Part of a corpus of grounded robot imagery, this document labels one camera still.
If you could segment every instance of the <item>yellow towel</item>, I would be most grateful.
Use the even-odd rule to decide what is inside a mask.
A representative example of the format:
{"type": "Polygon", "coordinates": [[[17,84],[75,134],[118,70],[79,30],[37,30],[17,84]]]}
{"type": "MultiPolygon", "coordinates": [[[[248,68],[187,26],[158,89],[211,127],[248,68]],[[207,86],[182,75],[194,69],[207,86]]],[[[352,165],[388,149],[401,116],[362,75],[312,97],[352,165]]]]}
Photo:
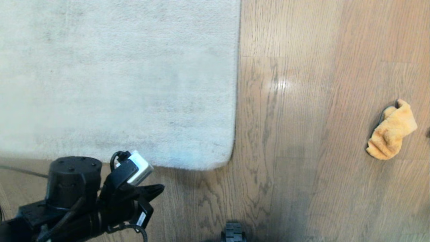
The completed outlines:
{"type": "Polygon", "coordinates": [[[397,155],[402,147],[403,137],[417,129],[411,106],[399,99],[399,108],[390,106],[384,110],[381,119],[383,120],[367,144],[367,152],[380,160],[388,160],[397,155]]]}

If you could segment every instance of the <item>white rug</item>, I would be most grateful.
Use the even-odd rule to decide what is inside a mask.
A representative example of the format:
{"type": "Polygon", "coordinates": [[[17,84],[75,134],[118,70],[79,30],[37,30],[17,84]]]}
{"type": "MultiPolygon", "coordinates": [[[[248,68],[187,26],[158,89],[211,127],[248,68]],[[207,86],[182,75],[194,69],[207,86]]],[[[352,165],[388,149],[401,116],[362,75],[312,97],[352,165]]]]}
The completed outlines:
{"type": "Polygon", "coordinates": [[[0,1],[0,156],[225,165],[240,0],[0,1]]]}

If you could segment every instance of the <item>wooden floor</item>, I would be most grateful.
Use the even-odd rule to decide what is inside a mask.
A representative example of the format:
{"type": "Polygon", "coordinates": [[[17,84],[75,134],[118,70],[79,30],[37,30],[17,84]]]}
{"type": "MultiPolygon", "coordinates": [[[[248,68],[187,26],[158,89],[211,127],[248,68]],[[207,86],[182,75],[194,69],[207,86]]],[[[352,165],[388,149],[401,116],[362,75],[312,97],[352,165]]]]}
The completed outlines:
{"type": "MultiPolygon", "coordinates": [[[[217,242],[238,220],[249,241],[428,242],[430,2],[244,0],[241,19],[233,157],[215,171],[156,168],[145,184],[166,190],[152,202],[150,241],[217,242]],[[418,129],[378,161],[366,141],[399,97],[418,129]]],[[[43,178],[0,171],[7,218],[45,189],[43,178]]]]}

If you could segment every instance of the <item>white label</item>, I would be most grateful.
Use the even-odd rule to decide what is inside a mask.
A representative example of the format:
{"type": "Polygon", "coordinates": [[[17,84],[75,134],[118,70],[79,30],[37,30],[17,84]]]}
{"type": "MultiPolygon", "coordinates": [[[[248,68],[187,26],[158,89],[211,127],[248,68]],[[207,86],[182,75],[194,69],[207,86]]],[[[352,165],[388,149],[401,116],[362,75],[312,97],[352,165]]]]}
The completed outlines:
{"type": "Polygon", "coordinates": [[[145,220],[145,218],[146,218],[146,214],[145,214],[144,212],[142,212],[142,213],[140,214],[139,220],[137,220],[137,225],[138,225],[138,226],[142,226],[142,223],[143,223],[143,221],[145,220]]]}

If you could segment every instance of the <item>black wheel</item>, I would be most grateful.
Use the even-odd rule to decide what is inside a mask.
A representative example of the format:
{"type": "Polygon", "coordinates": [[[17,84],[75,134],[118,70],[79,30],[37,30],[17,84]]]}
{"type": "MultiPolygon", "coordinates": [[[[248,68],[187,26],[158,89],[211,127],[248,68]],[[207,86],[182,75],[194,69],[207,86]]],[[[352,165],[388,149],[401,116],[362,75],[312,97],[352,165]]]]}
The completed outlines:
{"type": "Polygon", "coordinates": [[[221,242],[247,242],[242,226],[239,223],[227,223],[225,233],[221,232],[221,242]]]}

